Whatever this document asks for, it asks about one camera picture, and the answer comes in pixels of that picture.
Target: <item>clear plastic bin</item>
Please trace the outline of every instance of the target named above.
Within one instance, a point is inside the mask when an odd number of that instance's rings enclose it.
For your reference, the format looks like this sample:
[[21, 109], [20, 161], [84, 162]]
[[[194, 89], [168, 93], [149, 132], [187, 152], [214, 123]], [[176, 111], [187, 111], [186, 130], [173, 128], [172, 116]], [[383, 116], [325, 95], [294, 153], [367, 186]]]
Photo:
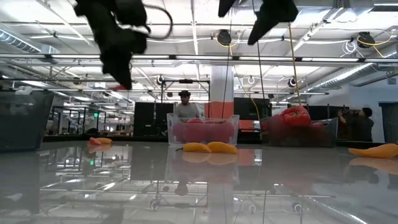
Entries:
[[30, 95], [0, 91], [0, 152], [34, 151], [40, 147], [53, 98], [49, 91]]
[[209, 143], [213, 141], [236, 145], [238, 140], [239, 115], [228, 119], [178, 118], [167, 114], [167, 132], [171, 146], [182, 146], [189, 142]]
[[260, 121], [264, 143], [284, 147], [335, 147], [338, 119], [312, 121], [309, 127], [291, 127], [280, 116]]

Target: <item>wall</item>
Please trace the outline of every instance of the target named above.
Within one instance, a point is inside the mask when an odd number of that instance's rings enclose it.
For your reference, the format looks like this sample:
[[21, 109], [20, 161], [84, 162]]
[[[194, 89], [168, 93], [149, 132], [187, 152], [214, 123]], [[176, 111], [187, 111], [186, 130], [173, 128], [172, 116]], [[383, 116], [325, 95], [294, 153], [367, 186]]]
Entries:
[[379, 103], [398, 102], [398, 86], [387, 85], [386, 80], [381, 80], [363, 87], [343, 85], [340, 90], [331, 90], [327, 96], [312, 96], [310, 105], [342, 106], [360, 109], [370, 107], [373, 110], [371, 119], [374, 121], [372, 137], [374, 142], [384, 141], [382, 111]]

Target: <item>dark shirt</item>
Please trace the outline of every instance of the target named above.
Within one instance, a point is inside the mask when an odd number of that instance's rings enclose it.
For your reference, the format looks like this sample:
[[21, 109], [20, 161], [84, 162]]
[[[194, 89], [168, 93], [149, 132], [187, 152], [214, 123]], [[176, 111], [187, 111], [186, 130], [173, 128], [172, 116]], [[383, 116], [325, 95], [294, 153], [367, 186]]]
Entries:
[[373, 141], [372, 127], [373, 121], [367, 117], [355, 116], [348, 119], [352, 126], [352, 137], [354, 141]]

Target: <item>man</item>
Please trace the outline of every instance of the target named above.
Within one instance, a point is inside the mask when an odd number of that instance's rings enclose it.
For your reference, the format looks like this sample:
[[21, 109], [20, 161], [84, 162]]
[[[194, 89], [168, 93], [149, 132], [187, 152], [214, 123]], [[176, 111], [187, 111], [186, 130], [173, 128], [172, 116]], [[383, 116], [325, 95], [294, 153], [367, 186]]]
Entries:
[[196, 104], [189, 102], [191, 93], [183, 90], [178, 95], [181, 97], [181, 103], [174, 109], [174, 115], [179, 118], [199, 118]]
[[362, 108], [357, 116], [350, 116], [347, 119], [343, 117], [341, 111], [338, 117], [343, 124], [351, 126], [352, 137], [354, 141], [372, 142], [372, 127], [374, 125], [371, 117], [373, 114], [371, 108]]

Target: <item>gray bin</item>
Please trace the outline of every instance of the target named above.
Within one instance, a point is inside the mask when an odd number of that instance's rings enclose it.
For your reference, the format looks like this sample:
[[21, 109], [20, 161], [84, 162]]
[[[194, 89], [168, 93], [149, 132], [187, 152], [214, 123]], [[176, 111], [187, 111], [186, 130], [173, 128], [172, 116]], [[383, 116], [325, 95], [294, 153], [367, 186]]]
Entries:
[[53, 98], [49, 91], [0, 91], [0, 152], [40, 148]]

